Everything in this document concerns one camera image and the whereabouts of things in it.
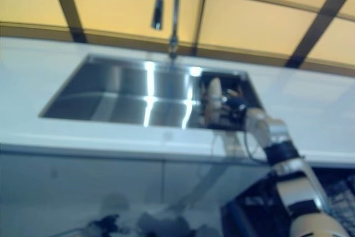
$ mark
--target wire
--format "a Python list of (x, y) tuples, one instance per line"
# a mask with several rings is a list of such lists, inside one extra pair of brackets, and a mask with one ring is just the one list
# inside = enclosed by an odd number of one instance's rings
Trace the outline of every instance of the wire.
[(244, 130), (244, 146), (245, 146), (246, 153), (248, 154), (248, 157), (252, 161), (254, 161), (255, 163), (260, 164), (260, 165), (268, 165), (267, 161), (254, 158), (254, 156), (250, 152), (249, 145), (248, 145), (248, 140), (247, 140), (247, 131), (246, 130)]
[(62, 233), (57, 233), (57, 234), (50, 235), (50, 236), (47, 236), (47, 237), (61, 237), (61, 236), (64, 236), (64, 235), (67, 235), (67, 234), (70, 234), (70, 233), (77, 233), (79, 231), (83, 231), (83, 229), (82, 228), (76, 228), (76, 229), (66, 230), (66, 231), (63, 231)]

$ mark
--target faucet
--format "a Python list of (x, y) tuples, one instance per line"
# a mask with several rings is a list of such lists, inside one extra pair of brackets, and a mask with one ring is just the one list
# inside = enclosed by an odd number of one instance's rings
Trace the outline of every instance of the faucet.
[[(174, 62), (178, 51), (179, 39), (178, 39), (178, 21), (179, 21), (179, 6), (180, 0), (174, 0), (174, 12), (173, 12), (173, 30), (169, 40), (169, 57)], [(153, 13), (153, 21), (151, 26), (156, 30), (161, 30), (163, 27), (163, 4), (164, 0), (155, 0), (155, 7)]]

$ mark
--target white countertop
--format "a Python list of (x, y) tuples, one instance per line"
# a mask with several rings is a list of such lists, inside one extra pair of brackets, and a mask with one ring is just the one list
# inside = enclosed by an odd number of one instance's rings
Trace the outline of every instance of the white countertop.
[[(218, 134), (207, 129), (40, 118), (48, 101), (89, 53), (168, 61), (162, 53), (1, 37), (1, 143), (61, 148), (68, 153), (73, 149), (208, 157), (227, 153)], [(354, 78), (193, 57), (179, 57), (177, 62), (247, 71), (265, 109), (287, 123), (302, 155), (312, 162), (355, 164)]]

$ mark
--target stainless steel sink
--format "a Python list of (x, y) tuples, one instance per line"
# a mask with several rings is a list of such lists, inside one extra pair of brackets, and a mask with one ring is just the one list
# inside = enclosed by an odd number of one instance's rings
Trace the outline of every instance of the stainless steel sink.
[[(88, 56), (41, 116), (145, 127), (204, 128), (201, 83), (224, 75), (223, 83), (228, 87), (236, 80), (241, 85), (250, 85), (246, 73), (208, 71), (199, 67), (176, 65), (171, 68), (168, 64)], [(251, 95), (258, 102), (252, 87), (244, 90), (249, 94), (252, 91)]]

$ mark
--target black basket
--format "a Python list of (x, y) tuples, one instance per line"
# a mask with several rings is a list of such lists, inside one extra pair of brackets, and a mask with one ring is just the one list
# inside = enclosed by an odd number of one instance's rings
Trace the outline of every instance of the black basket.
[[(315, 169), (337, 219), (355, 237), (355, 172), (339, 169)], [(288, 237), (291, 219), (275, 188), (267, 177), (222, 209), (224, 236)]]

